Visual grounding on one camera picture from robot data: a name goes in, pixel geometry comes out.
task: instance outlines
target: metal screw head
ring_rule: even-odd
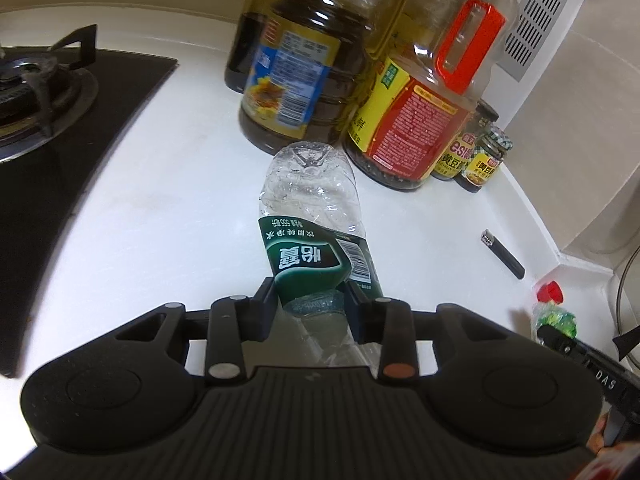
[[[218,363],[210,366],[208,372],[216,379],[233,379],[240,375],[240,367],[233,363]]]

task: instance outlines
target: tiled wall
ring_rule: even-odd
[[[619,264],[640,227],[640,0],[585,0],[506,131],[558,246]]]

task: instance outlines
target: orange handle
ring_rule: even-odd
[[[455,70],[449,72],[444,68],[449,50],[460,29],[465,24],[471,10],[476,6],[484,9],[484,18],[469,42],[465,53],[462,55],[462,58],[460,58],[460,62]],[[467,0],[465,2],[456,19],[453,20],[451,28],[442,41],[435,58],[436,72],[444,81],[447,88],[460,95],[466,91],[506,21],[505,17],[501,15],[494,6],[487,2],[482,0]]]

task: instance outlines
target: cooking oil bottle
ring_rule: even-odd
[[[260,44],[260,35],[267,20],[267,13],[275,1],[277,0],[244,0],[236,36],[225,68],[225,83],[236,92],[244,91],[255,50]]]
[[[414,16],[348,128],[345,149],[374,180],[415,189],[474,111],[516,22],[517,0],[434,0]]]
[[[245,136],[270,153],[300,139],[336,143],[404,1],[273,2],[242,98]]]

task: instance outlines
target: vent grille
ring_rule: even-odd
[[[508,35],[498,65],[517,81],[539,52],[567,0],[522,0],[520,20]]]

